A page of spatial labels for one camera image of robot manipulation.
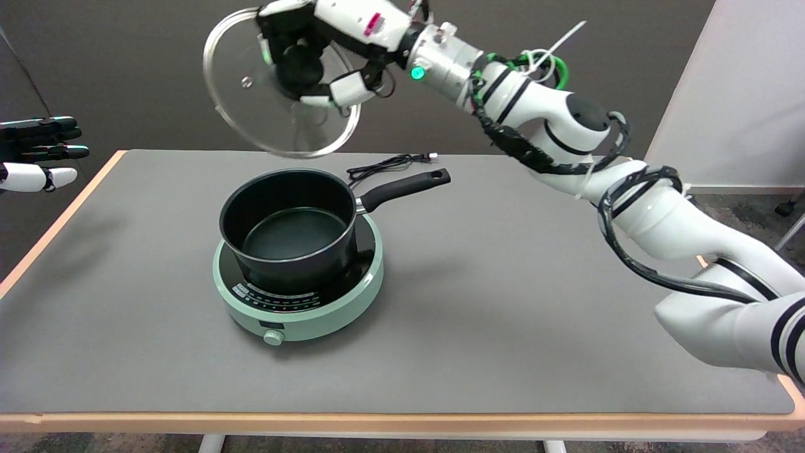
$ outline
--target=gray table top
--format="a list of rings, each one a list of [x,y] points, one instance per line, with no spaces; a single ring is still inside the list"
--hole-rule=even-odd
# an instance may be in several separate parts
[[[676,345],[652,314],[667,291],[617,260],[595,211],[504,156],[444,156],[450,185],[372,214],[386,275],[352,325],[279,348],[240,329],[211,277],[224,200],[273,169],[383,157],[126,153],[0,301],[0,413],[793,410],[778,382]]]

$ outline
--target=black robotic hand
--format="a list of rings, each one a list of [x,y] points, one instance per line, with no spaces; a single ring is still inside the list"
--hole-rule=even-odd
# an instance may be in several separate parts
[[[74,168],[39,164],[88,156],[87,147],[67,144],[79,137],[78,122],[69,116],[0,123],[0,193],[51,192],[76,180]]]

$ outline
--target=mint green induction cooker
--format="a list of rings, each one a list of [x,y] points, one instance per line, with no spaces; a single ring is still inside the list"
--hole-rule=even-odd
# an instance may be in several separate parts
[[[331,334],[357,319],[380,291],[383,247],[369,215],[357,216],[357,258],[334,281],[302,294],[259,288],[241,272],[232,250],[221,241],[213,279],[232,319],[271,346]]]

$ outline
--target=carpet floor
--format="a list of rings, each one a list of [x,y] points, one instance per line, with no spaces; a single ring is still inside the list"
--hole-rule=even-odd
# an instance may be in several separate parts
[[[699,196],[702,211],[716,220],[773,246],[805,211],[800,206],[790,218],[774,207],[785,197]],[[782,254],[800,272],[805,269],[805,233],[795,236]],[[52,433],[0,434],[0,453],[191,453],[201,444],[199,435]],[[605,443],[568,442],[568,453],[801,453],[805,430],[769,433],[751,443]],[[224,453],[529,453],[543,451],[529,441],[434,441],[328,438],[267,438],[228,436]]]

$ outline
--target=wooden table edge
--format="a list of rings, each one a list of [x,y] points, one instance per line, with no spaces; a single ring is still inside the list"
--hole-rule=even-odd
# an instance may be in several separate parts
[[[109,171],[116,152],[51,225],[8,277],[0,299],[53,240]],[[707,263],[699,258],[702,266]],[[288,433],[523,433],[534,431],[796,430],[805,426],[805,398],[778,376],[794,402],[790,414],[252,414],[70,413],[0,414],[0,432],[288,432]]]

